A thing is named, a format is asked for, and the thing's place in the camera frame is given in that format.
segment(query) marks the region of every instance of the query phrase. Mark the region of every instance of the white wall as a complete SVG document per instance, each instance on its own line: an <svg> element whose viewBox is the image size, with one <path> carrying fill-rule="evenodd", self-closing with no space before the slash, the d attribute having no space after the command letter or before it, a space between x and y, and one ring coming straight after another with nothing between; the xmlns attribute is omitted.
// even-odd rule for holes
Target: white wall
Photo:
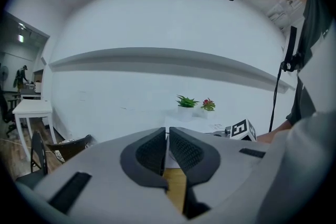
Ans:
<svg viewBox="0 0 336 224"><path fill-rule="evenodd" d="M4 60L4 56L5 54L0 51L0 63L2 63L2 61Z"/></svg>
<svg viewBox="0 0 336 224"><path fill-rule="evenodd" d="M68 19L51 62L111 48L176 48L276 76L284 42L265 15L240 0L95 0Z"/></svg>
<svg viewBox="0 0 336 224"><path fill-rule="evenodd" d="M56 129L65 137L91 134L98 142L163 126L167 113L177 108L177 94L199 101L209 97L223 125L248 118L259 135L268 132L273 104L273 92L264 89L123 71L56 72L52 92ZM278 94L274 126L285 121L293 100L292 90Z"/></svg>
<svg viewBox="0 0 336 224"><path fill-rule="evenodd" d="M35 62L34 62L34 67L33 67L33 72L40 71L44 69L44 64L41 60L42 53L44 50L44 46L41 46L40 49L38 50Z"/></svg>
<svg viewBox="0 0 336 224"><path fill-rule="evenodd" d="M13 87L16 71L26 65L26 79L30 81L38 50L34 46L6 43L1 46L0 51L3 52L2 66L8 68L8 78L4 82L3 90L16 92L17 88Z"/></svg>
<svg viewBox="0 0 336 224"><path fill-rule="evenodd" d="M41 97L44 100L51 100L53 73L48 64L58 35L63 27L66 17L65 9L62 6L55 6L47 0L9 0L5 10L22 20L26 25L34 27L44 35L49 36L41 55L41 59L45 64Z"/></svg>
<svg viewBox="0 0 336 224"><path fill-rule="evenodd" d="M35 46L26 45L24 43L16 44L12 42L7 42L5 44L2 44L2 46L0 47L0 51L6 54L26 59L28 61L35 61L38 48L36 48Z"/></svg>
<svg viewBox="0 0 336 224"><path fill-rule="evenodd" d="M158 47L220 55L277 73L282 42L267 18L239 0L95 0L68 19L51 62L111 48ZM99 62L88 62L86 70L55 69L55 128L64 137L90 133L102 142L162 126L176 109L177 94L213 99L223 124L249 118L258 134L268 131L272 90L195 77L200 70L192 67L143 63L153 72L142 72L126 62L119 70L97 70ZM274 126L285 120L293 99L292 90L278 94Z"/></svg>

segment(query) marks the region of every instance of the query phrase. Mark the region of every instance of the wall shelf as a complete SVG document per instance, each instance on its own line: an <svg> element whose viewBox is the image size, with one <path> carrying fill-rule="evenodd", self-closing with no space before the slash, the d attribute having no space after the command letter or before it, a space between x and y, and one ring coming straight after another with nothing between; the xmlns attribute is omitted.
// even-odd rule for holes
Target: wall shelf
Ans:
<svg viewBox="0 0 336 224"><path fill-rule="evenodd" d="M229 80L267 90L274 90L275 74L229 58L171 48L114 48L86 52L50 63L54 72L60 71L129 71ZM279 81L279 91L294 89L296 83L287 73Z"/></svg>

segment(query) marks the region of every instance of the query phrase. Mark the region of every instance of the white table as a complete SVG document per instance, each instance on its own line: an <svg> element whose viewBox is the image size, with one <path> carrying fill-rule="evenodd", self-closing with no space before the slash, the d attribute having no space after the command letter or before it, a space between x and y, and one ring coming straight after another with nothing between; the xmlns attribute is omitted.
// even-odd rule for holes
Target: white table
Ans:
<svg viewBox="0 0 336 224"><path fill-rule="evenodd" d="M21 89L20 90L21 99L24 99L26 97L36 97L41 98L40 93L36 93L33 89Z"/></svg>
<svg viewBox="0 0 336 224"><path fill-rule="evenodd" d="M25 89L34 89L35 85L33 83L25 83L24 84Z"/></svg>
<svg viewBox="0 0 336 224"><path fill-rule="evenodd" d="M200 133L213 133L224 131L226 126L228 125L221 118L205 119L194 116L189 122L182 122L179 120L178 113L171 113L164 119L166 133L169 133L169 127L182 127Z"/></svg>
<svg viewBox="0 0 336 224"><path fill-rule="evenodd" d="M53 117L52 117L52 107L51 107L50 101L22 99L20 104L17 105L16 108L13 110L13 114L15 115L16 127L19 132L20 140L21 140L21 143L23 145L23 148L25 150L28 160L30 159L30 152L27 148L25 138L23 136L21 123L20 123L21 118L25 118L27 120L29 135L30 137L32 137L33 133L32 133L32 127L29 122L29 118L47 117L49 126L50 126L51 137L53 139L53 143L56 144L54 127L52 125Z"/></svg>

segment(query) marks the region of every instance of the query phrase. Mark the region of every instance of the chair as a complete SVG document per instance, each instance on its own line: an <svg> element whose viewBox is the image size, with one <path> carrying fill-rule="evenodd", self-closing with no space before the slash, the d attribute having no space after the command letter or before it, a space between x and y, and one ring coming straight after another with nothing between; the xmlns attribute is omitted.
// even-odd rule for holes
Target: chair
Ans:
<svg viewBox="0 0 336 224"><path fill-rule="evenodd" d="M7 101L10 102L10 109L8 109ZM0 88L0 107L1 107L1 115L2 119L5 123L12 122L12 124L8 127L8 131L6 132L7 137L9 137L9 133L16 129L15 124L15 116L13 114L13 110L15 109L17 104L17 99L6 100L4 97L4 93Z"/></svg>
<svg viewBox="0 0 336 224"><path fill-rule="evenodd" d="M47 166L47 156L46 151L43 145L43 141L41 135L38 131L34 131L32 139L32 149L30 152L30 171L31 173L16 179L17 182L20 182L27 187L33 189L38 182L48 173L48 166ZM38 160L40 162L40 169L33 172L33 165L36 166L37 163L33 160L33 153L36 152L38 156Z"/></svg>
<svg viewBox="0 0 336 224"><path fill-rule="evenodd" d="M47 144L47 147L50 148L52 151L59 151L62 155L64 161L68 161L81 151L85 150L86 144L90 142L92 136L88 134L84 138L81 138L76 141L68 142L68 143L61 143L61 144Z"/></svg>

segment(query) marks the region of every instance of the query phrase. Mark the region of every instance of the wooden surface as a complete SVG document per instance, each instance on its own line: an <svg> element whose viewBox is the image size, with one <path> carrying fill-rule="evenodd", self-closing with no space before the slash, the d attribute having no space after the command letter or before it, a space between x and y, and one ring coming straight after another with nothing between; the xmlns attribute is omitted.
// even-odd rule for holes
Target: wooden surface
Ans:
<svg viewBox="0 0 336 224"><path fill-rule="evenodd" d="M186 177L181 169L167 168L163 177L168 181L169 190L167 196L170 201L182 213L186 187Z"/></svg>
<svg viewBox="0 0 336 224"><path fill-rule="evenodd" d="M52 143L50 130L46 130L41 118L30 119L31 129L38 130L42 136L44 142ZM0 157L5 167L7 168L10 176L13 180L17 177L24 176L30 173L30 161L27 161L26 154L23 147L21 146L21 141L18 137L17 130L12 131L9 134L9 138L6 136L6 131L8 130L8 124L0 121ZM28 128L23 129L24 138L30 151L30 136L28 134ZM62 137L55 131L55 136L57 143L61 142ZM61 165L61 162L56 158L54 153L52 153L47 147L47 165L48 172L51 173L57 167Z"/></svg>

